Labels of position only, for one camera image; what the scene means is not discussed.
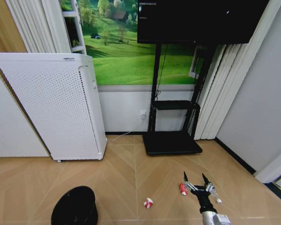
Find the black tv screen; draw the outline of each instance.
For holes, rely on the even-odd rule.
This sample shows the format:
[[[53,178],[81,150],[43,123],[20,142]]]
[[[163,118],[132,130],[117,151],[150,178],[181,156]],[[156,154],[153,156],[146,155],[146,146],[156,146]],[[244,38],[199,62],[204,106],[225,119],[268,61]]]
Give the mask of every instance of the black tv screen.
[[[138,43],[248,43],[269,0],[139,0]]]

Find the white cable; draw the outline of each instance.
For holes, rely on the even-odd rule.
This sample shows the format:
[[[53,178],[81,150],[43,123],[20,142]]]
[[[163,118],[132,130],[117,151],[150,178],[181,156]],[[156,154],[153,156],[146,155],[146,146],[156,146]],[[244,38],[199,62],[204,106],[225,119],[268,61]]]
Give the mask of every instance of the white cable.
[[[131,131],[129,131],[129,132],[127,132],[127,133],[125,133],[125,134],[122,134],[121,136],[124,136],[124,135],[126,135],[126,134],[128,134],[128,133],[131,133],[132,131],[134,131],[135,129],[137,129],[142,123],[143,123],[143,121],[144,121],[145,119],[141,119],[141,122],[140,122],[140,124],[139,125],[137,125],[135,128],[133,128]],[[117,138],[115,138],[115,139],[107,139],[108,141],[115,141],[115,140],[117,140],[117,139],[119,139],[121,136],[119,136],[119,137],[117,137]]]

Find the white air purifier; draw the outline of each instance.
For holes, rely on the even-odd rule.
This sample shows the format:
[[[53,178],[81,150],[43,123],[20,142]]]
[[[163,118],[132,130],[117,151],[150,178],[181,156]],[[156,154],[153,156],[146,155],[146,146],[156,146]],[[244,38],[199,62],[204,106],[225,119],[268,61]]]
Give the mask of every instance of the white air purifier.
[[[103,158],[107,139],[92,57],[0,53],[0,69],[54,160]]]

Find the black tv stand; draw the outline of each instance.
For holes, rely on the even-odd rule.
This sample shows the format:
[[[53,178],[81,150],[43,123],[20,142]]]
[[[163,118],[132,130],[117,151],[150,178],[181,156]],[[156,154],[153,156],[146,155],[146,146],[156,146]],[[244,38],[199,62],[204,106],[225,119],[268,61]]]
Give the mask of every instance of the black tv stand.
[[[161,55],[161,43],[156,44],[154,74],[151,92],[151,104],[149,113],[148,132],[143,135],[143,140],[148,155],[173,155],[173,154],[193,154],[200,153],[202,149],[195,142],[194,135],[197,128],[200,106],[197,99],[204,84],[212,57],[215,52],[215,45],[207,47],[207,52],[201,68],[201,72],[196,81],[191,101],[155,101],[159,61]],[[185,121],[182,131],[155,131],[156,110],[181,110],[186,109]],[[194,111],[194,121],[192,123],[192,132],[189,135],[188,125],[191,114]]]

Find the robotic arm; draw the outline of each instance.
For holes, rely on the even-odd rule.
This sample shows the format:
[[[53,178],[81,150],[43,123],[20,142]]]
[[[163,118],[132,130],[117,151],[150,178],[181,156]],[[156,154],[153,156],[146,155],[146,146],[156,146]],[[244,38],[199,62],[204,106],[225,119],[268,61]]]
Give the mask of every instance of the robotic arm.
[[[226,215],[218,214],[213,204],[209,200],[209,195],[216,197],[219,203],[221,200],[217,198],[214,185],[202,174],[204,186],[193,185],[188,181],[186,173],[184,172],[184,185],[195,196],[197,196],[200,204],[200,213],[203,218],[203,225],[230,225],[231,222]]]

